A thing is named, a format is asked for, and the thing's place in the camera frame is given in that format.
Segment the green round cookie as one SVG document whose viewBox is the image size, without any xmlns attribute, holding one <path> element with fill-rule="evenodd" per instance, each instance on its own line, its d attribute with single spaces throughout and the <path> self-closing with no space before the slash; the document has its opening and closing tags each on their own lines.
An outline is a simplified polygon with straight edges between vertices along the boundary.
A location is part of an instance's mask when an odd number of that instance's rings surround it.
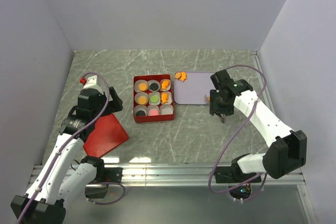
<svg viewBox="0 0 336 224">
<path fill-rule="evenodd" d="M 160 102 L 160 97 L 158 95 L 152 95 L 150 96 L 150 103 L 151 104 L 157 104 Z"/>
</svg>

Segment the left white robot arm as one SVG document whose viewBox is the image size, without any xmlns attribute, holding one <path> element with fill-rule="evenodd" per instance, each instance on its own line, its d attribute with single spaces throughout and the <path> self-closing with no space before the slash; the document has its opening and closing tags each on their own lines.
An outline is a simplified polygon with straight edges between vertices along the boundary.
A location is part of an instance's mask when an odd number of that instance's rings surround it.
<svg viewBox="0 0 336 224">
<path fill-rule="evenodd" d="M 53 152 L 34 183 L 23 196 L 16 195 L 11 208 L 18 223 L 62 223 L 66 208 L 88 184 L 118 185 L 101 158 L 84 157 L 74 173 L 66 178 L 76 153 L 95 129 L 100 117 L 123 109 L 114 87 L 108 93 L 99 88 L 83 88 L 77 105 L 62 121 Z"/>
</svg>

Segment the red cookie tin box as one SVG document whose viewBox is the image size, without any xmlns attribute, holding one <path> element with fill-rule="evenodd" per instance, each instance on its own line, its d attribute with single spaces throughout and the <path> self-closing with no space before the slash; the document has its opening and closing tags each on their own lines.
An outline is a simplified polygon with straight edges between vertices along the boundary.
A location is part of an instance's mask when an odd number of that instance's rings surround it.
<svg viewBox="0 0 336 224">
<path fill-rule="evenodd" d="M 133 118 L 136 123 L 174 120 L 173 85 L 169 74 L 133 77 Z"/>
</svg>

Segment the orange round cookie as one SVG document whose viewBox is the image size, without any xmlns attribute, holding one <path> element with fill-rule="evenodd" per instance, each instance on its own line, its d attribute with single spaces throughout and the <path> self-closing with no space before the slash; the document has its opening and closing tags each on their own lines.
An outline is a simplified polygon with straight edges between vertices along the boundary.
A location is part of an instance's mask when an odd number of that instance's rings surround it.
<svg viewBox="0 0 336 224">
<path fill-rule="evenodd" d="M 147 102 L 148 102 L 147 97 L 146 97 L 146 96 L 143 96 L 143 95 L 140 96 L 140 97 L 138 97 L 138 99 L 137 99 L 137 103 L 138 103 L 139 105 L 146 105 Z"/>
<path fill-rule="evenodd" d="M 139 89 L 139 91 L 141 91 L 141 92 L 145 92 L 145 91 L 147 91 L 148 90 L 148 84 L 147 83 L 140 83 L 139 85 L 138 85 L 138 89 Z"/>
</svg>

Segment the red tin lid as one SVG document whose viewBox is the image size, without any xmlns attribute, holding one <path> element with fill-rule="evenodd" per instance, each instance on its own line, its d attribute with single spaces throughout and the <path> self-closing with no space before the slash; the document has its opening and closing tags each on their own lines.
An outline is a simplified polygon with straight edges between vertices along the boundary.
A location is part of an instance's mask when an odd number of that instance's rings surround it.
<svg viewBox="0 0 336 224">
<path fill-rule="evenodd" d="M 101 158 L 129 139 L 114 114 L 101 117 L 83 145 L 88 156 Z"/>
</svg>

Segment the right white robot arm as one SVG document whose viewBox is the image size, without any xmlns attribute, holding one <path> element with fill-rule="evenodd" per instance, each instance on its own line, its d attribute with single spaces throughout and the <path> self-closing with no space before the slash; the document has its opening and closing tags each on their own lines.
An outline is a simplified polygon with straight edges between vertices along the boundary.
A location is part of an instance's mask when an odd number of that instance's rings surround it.
<svg viewBox="0 0 336 224">
<path fill-rule="evenodd" d="M 261 101 L 257 92 L 244 79 L 233 80 L 226 70 L 211 75 L 209 113 L 231 116 L 235 110 L 246 116 L 258 130 L 268 147 L 265 153 L 244 154 L 232 160 L 229 167 L 216 169 L 217 178 L 227 183 L 241 183 L 260 173 L 278 179 L 303 167 L 307 160 L 307 136 L 294 131 Z"/>
</svg>

